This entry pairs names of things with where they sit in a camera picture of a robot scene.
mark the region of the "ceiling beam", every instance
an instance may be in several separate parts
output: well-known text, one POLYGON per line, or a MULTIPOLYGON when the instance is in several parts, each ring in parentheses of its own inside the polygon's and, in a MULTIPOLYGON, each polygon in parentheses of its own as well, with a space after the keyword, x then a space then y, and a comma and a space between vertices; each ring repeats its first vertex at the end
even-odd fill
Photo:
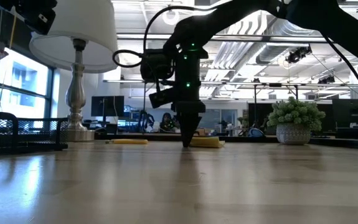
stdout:
MULTIPOLYGON (((118 40, 143 40, 144 34, 117 33, 118 40)), ((148 34, 147 40, 167 40, 171 34, 148 34)), ((310 36, 274 36, 274 35, 214 35, 211 42, 263 42, 263 43, 296 43, 326 44, 324 37, 310 36)))
MULTIPOLYGON (((144 80, 104 80, 103 82, 109 82, 109 83, 144 83, 144 80)), ((317 83, 251 83, 251 82, 204 82, 201 81, 202 86, 220 86, 220 85, 240 85, 240 86, 260 86, 261 88, 263 86, 298 86, 299 89, 302 87, 342 87, 342 86, 348 86, 348 87, 358 87, 358 84, 317 84, 317 83)))

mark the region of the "yellow object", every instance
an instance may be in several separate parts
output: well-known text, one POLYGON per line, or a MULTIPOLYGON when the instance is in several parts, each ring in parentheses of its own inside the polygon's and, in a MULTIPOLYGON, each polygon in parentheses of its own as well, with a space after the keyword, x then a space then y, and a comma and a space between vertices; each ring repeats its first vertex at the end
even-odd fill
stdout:
POLYGON ((106 144, 108 143, 114 143, 114 144, 148 144, 147 139, 114 139, 111 141, 106 141, 106 144))
POLYGON ((224 145, 224 141, 219 141, 219 137, 200 138, 193 137, 190 146, 191 147, 210 147, 210 148, 221 148, 224 145))
POLYGON ((10 46, 9 46, 10 49, 12 47, 12 40, 14 39, 14 31, 16 30, 16 23, 17 23, 17 12, 14 13, 14 22, 12 22, 11 38, 10 38, 10 46))

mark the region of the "wooden table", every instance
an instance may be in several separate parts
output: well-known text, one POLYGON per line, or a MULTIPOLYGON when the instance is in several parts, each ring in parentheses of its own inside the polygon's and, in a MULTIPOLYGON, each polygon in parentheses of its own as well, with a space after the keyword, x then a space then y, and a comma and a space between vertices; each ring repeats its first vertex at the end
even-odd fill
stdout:
POLYGON ((358 223, 358 150, 72 144, 0 157, 0 223, 358 223))

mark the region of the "silver lamp base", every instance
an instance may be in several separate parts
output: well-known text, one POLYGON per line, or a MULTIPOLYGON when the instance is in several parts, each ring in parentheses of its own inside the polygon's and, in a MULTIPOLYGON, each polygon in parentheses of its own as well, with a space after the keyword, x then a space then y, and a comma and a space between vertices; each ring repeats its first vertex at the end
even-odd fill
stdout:
POLYGON ((67 130, 67 142, 94 141, 94 131, 67 130))
POLYGON ((65 102, 70 107, 68 115, 67 141, 94 141, 94 131, 87 130, 82 125, 82 108, 86 104, 85 90, 83 89, 83 66, 82 51, 86 42, 80 39, 73 39, 75 48, 75 63, 72 64, 72 80, 65 95, 65 102))

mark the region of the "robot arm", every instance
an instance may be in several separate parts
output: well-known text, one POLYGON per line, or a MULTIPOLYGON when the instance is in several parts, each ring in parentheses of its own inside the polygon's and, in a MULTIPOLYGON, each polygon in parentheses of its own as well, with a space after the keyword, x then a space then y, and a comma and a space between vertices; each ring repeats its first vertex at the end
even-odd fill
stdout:
POLYGON ((189 42, 203 46, 213 35, 257 10, 268 11, 305 29, 318 30, 358 57, 358 20, 344 12, 336 0, 232 0, 206 16, 180 21, 164 51, 189 42))

